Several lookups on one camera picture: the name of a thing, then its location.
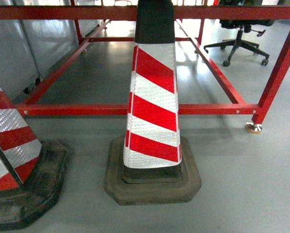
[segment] red metal leg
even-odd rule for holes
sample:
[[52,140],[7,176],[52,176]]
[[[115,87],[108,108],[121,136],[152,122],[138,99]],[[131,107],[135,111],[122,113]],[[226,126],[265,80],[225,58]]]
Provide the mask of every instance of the red metal leg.
[[[204,5],[204,6],[207,6],[207,5],[208,5],[208,0],[204,0],[203,5]],[[199,30],[199,36],[198,36],[198,39],[197,39],[199,45],[202,44],[202,36],[203,36],[203,29],[204,29],[204,21],[205,21],[205,19],[201,19],[200,30]]]
[[[75,0],[71,0],[71,6],[76,6]],[[75,19],[74,23],[75,23],[75,28],[76,28],[77,38],[78,38],[78,44],[80,45],[82,43],[83,39],[82,39],[81,28],[79,26],[78,19]]]
[[268,110],[277,94],[280,85],[290,67],[290,32],[286,38],[284,46],[273,68],[268,83],[263,91],[259,101],[259,106],[262,108],[260,114],[255,114],[252,121],[255,124],[261,124],[265,119]]

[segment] chair leg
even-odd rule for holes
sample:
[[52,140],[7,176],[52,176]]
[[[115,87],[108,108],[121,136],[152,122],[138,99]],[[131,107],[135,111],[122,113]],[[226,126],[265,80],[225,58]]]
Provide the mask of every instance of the chair leg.
[[259,44],[257,44],[257,43],[253,43],[253,42],[246,41],[246,40],[242,40],[242,42],[245,42],[245,43],[247,43],[247,44],[249,44],[249,45],[251,45],[251,46],[254,46],[254,47],[256,47],[256,48],[259,48]]
[[232,56],[234,55],[234,53],[236,52],[237,48],[239,47],[238,43],[234,43],[232,50],[228,56],[228,61],[231,61]]
[[234,45],[234,43],[235,43],[235,40],[227,40],[220,43],[205,45],[203,46],[203,48],[206,49],[206,48],[212,48],[212,47],[226,47],[226,46],[232,46]]
[[250,45],[247,42],[242,41],[242,43],[240,44],[240,47],[245,48],[247,50],[250,50],[250,51],[252,51],[254,53],[260,54],[262,56],[265,56],[266,59],[269,59],[269,54],[267,54],[266,52],[264,52],[264,51],[262,51],[262,50],[260,50],[258,48],[255,48],[254,46]]

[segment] metal frame foot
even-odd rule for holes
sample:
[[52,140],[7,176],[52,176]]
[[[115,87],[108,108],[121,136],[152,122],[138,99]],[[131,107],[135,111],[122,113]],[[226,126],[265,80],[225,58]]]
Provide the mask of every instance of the metal frame foot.
[[255,124],[253,122],[247,122],[245,125],[245,129],[250,133],[260,133],[262,131],[262,125]]

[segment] chair base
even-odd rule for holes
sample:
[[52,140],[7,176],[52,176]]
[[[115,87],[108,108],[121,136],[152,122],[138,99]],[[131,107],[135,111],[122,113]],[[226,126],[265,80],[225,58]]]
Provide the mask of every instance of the chair base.
[[254,52],[254,54],[259,54],[262,56],[265,56],[265,59],[262,60],[261,64],[263,66],[266,66],[269,61],[269,54],[266,52],[262,51],[259,49],[259,44],[242,40],[242,34],[243,34],[243,29],[240,28],[237,34],[237,38],[235,40],[223,40],[220,43],[215,43],[211,45],[205,45],[203,48],[205,49],[206,52],[208,52],[207,48],[213,48],[213,47],[220,47],[222,50],[224,50],[227,46],[233,46],[232,50],[228,56],[228,59],[223,62],[223,66],[228,67],[231,62],[231,58],[234,55],[235,51],[239,48],[242,47],[246,50],[250,50]]

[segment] gray floor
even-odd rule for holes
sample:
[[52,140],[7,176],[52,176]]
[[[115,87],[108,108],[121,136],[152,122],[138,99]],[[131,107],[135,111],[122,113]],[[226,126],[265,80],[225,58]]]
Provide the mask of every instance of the gray floor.
[[[190,30],[195,21],[186,21]],[[133,23],[112,22],[106,35],[134,33]],[[276,21],[263,37],[245,34],[270,54],[209,49],[247,102],[257,102],[290,29]],[[207,21],[204,43],[235,37]],[[95,43],[47,92],[42,103],[127,103],[133,43]],[[189,42],[177,43],[180,103],[229,103]],[[185,204],[119,206],[103,190],[110,142],[126,130],[125,116],[28,118],[37,136],[58,138],[74,152],[58,204],[23,233],[290,233],[290,70],[264,121],[263,132],[244,129],[251,116],[181,116],[202,187]]]

